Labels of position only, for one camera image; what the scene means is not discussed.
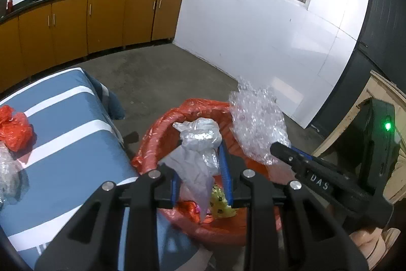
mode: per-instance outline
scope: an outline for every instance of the yellow wrapper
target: yellow wrapper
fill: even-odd
[[[217,184],[214,184],[210,197],[210,210],[214,218],[227,218],[236,215],[235,210],[228,205],[223,190]]]

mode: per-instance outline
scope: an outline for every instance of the black robotic device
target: black robotic device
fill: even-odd
[[[339,208],[346,216],[344,222],[384,227],[393,206],[382,192],[396,149],[394,125],[385,128],[394,123],[393,106],[387,105],[371,100],[363,107],[368,109],[366,148],[358,179],[322,159],[274,143],[272,154],[292,166],[297,180],[272,183],[247,169],[242,158],[228,154],[222,143],[219,160],[226,198],[233,208],[247,207],[245,271],[368,270],[343,222],[337,222],[304,184]],[[130,184],[103,183],[48,245],[35,271],[117,270],[125,207],[130,212],[124,271],[158,271],[156,208],[173,208],[179,187],[177,174],[166,165]],[[275,225],[276,207],[281,231]]]

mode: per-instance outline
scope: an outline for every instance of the brown cabinet door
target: brown cabinet door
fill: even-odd
[[[151,41],[156,0],[125,0],[123,46]]]
[[[87,0],[52,3],[52,40],[56,64],[87,55]]]
[[[152,40],[174,38],[182,0],[157,0]]]
[[[0,92],[27,78],[21,54],[18,18],[0,25]]]
[[[20,15],[20,44],[28,76],[56,65],[51,35],[51,4]]]
[[[124,5],[125,0],[88,0],[89,53],[123,45]]]

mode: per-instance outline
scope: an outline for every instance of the dark gray door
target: dark gray door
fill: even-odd
[[[369,0],[357,45],[312,124],[328,136],[344,118],[374,70],[406,92],[406,0]]]

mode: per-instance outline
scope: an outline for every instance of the red plastic bag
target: red plastic bag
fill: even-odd
[[[155,169],[157,162],[177,147],[179,131],[172,126],[172,123],[194,121],[199,117],[211,118],[218,123],[229,153],[242,157],[248,168],[276,183],[286,184],[294,179],[290,168],[284,163],[277,163],[267,168],[246,157],[230,130],[233,120],[229,104],[206,99],[188,99],[180,107],[170,109],[155,121],[144,135],[137,156],[133,158],[131,164],[140,174]],[[221,176],[215,176],[215,180],[222,187]],[[202,224],[199,224],[196,208],[190,201],[179,202],[174,209],[160,211],[172,224],[200,241],[230,245],[246,243],[246,208],[237,209],[237,215],[230,218],[214,219],[207,215]],[[276,207],[275,219],[277,229],[281,228],[279,210]]]
[[[3,141],[9,150],[18,152],[30,141],[32,127],[24,113],[12,115],[13,111],[8,105],[0,107],[0,141]]]

